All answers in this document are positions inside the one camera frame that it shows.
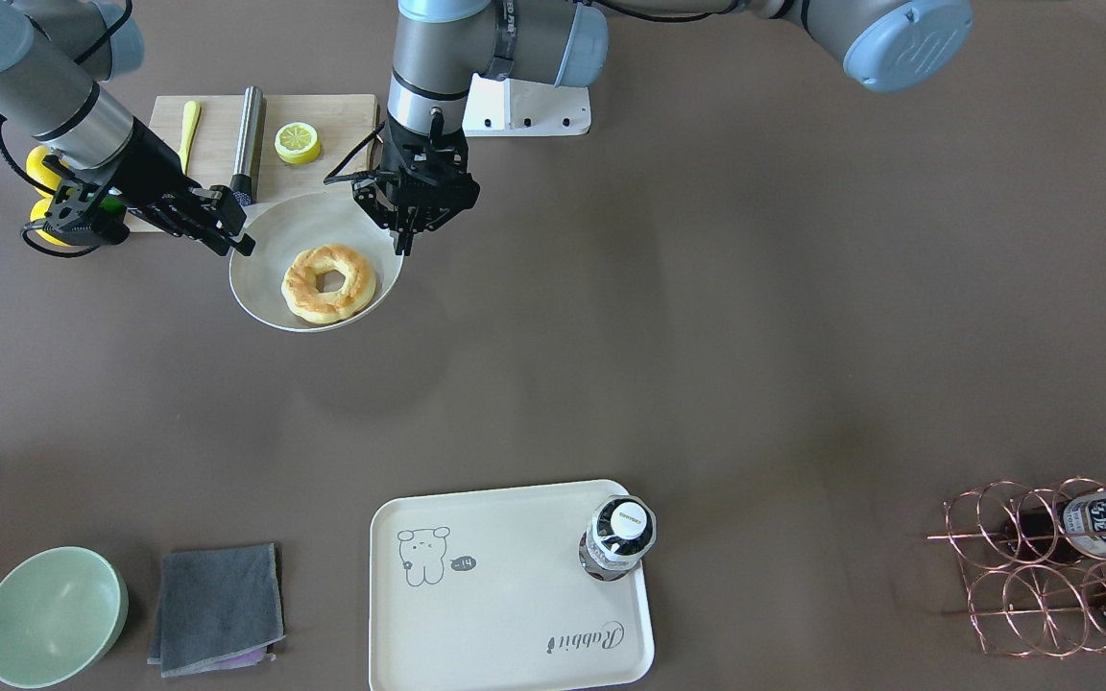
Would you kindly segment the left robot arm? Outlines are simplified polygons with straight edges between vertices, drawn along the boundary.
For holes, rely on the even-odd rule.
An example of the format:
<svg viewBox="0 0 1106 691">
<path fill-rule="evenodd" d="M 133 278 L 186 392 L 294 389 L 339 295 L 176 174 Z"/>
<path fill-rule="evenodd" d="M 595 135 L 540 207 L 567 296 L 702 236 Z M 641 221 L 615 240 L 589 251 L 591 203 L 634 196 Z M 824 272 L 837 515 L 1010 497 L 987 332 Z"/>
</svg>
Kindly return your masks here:
<svg viewBox="0 0 1106 691">
<path fill-rule="evenodd" d="M 607 13 L 690 23 L 751 13 L 799 27 L 877 93 L 907 90 L 956 56 L 969 1 L 400 1 L 377 167 L 352 196 L 398 255 L 477 202 L 465 114 L 474 78 L 588 87 L 609 56 Z"/>
</svg>

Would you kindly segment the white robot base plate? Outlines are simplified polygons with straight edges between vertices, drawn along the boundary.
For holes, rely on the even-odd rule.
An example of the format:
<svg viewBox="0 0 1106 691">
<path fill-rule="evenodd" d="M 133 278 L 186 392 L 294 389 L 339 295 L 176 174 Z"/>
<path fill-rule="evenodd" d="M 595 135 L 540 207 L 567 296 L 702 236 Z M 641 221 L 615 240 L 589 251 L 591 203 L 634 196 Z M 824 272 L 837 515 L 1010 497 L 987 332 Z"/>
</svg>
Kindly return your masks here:
<svg viewBox="0 0 1106 691">
<path fill-rule="evenodd" d="M 465 112 L 468 137 L 553 137 L 589 132 L 589 91 L 474 75 Z"/>
</svg>

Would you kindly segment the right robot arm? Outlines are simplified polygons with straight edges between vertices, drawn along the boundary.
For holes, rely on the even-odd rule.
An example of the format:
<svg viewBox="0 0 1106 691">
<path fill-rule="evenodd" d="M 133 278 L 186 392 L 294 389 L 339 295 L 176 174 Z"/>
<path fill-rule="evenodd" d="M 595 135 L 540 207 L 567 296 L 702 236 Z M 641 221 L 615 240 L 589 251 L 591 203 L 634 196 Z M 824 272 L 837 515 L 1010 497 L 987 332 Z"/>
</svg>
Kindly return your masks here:
<svg viewBox="0 0 1106 691">
<path fill-rule="evenodd" d="M 246 211 L 225 185 L 204 188 L 179 154 L 104 88 L 131 70 L 137 33 L 129 10 L 84 1 L 0 1 L 0 128 L 6 122 L 43 145 L 45 208 L 22 227 L 48 255 L 87 255 L 128 239 L 126 216 L 219 255 L 250 254 Z"/>
</svg>

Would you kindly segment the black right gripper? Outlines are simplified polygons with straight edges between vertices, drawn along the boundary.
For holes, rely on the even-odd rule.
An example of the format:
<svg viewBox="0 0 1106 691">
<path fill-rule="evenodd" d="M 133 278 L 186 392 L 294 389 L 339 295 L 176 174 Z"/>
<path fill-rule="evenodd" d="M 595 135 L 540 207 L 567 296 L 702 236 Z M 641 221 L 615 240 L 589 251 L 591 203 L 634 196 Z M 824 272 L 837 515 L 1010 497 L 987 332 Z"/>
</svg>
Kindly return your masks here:
<svg viewBox="0 0 1106 691">
<path fill-rule="evenodd" d="M 109 163 L 114 188 L 132 213 L 175 237 L 201 242 L 218 255 L 251 255 L 255 240 L 243 232 L 246 208 L 227 185 L 198 184 L 180 169 L 179 155 L 140 121 Z"/>
</svg>

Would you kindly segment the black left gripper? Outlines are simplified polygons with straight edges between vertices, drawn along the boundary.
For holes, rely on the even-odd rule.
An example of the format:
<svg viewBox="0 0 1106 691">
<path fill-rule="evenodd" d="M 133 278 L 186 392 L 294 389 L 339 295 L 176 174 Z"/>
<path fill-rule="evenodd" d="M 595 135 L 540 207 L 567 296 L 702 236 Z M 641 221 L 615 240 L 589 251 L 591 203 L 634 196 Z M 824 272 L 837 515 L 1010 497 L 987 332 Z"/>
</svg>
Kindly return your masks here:
<svg viewBox="0 0 1106 691">
<path fill-rule="evenodd" d="M 398 254 L 409 255 L 417 233 L 434 232 L 477 203 L 480 185 L 467 170 L 465 130 L 431 134 L 385 121 L 351 150 L 363 151 L 385 132 L 380 165 L 351 175 L 352 197 L 382 230 L 398 235 Z"/>
</svg>

